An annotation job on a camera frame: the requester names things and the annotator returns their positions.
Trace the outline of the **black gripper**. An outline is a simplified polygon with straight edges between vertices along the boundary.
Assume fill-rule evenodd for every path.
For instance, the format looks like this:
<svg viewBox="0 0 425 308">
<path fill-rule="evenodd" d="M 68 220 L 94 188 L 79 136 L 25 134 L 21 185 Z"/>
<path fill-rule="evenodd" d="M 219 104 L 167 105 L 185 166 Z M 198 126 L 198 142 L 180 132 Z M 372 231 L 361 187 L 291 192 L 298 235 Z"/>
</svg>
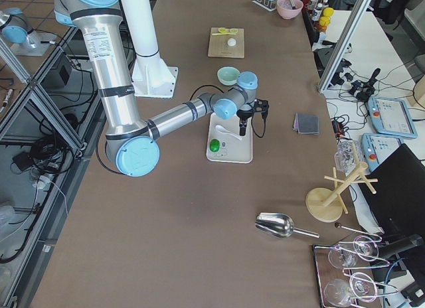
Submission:
<svg viewBox="0 0 425 308">
<path fill-rule="evenodd" d="M 246 104 L 242 109 L 238 110 L 236 115 L 240 118 L 239 121 L 239 135 L 246 135 L 246 126 L 248 119 L 252 118 L 254 115 L 254 108 L 251 104 Z"/>
</svg>

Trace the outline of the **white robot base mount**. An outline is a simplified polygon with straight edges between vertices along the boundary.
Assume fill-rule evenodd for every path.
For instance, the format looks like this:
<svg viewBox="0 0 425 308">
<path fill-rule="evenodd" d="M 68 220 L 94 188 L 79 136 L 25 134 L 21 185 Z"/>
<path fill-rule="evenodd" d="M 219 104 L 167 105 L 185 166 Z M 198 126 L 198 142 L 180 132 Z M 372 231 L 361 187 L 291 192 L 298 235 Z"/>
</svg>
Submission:
<svg viewBox="0 0 425 308">
<path fill-rule="evenodd" d="M 121 0 L 136 60 L 131 79 L 139 97 L 172 98 L 178 68 L 161 58 L 149 0 Z"/>
</svg>

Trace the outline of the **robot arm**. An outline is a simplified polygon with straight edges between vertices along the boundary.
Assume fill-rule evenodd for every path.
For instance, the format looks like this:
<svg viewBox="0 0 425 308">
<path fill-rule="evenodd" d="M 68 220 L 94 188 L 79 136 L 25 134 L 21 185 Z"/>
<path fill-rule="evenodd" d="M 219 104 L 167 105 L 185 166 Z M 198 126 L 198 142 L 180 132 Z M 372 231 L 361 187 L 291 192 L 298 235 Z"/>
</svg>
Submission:
<svg viewBox="0 0 425 308">
<path fill-rule="evenodd" d="M 1 11 L 1 34 L 12 44 L 13 53 L 19 56 L 42 56 L 48 49 L 42 43 L 43 35 L 34 30 L 17 7 Z"/>
<path fill-rule="evenodd" d="M 106 155 L 122 174 L 150 173 L 160 137 L 209 113 L 229 119 L 256 100 L 257 76 L 243 72 L 227 92 L 201 94 L 144 120 L 137 97 L 163 97 L 177 77 L 160 56 L 149 0 L 54 0 L 54 12 L 82 32 L 108 121 Z"/>
</svg>

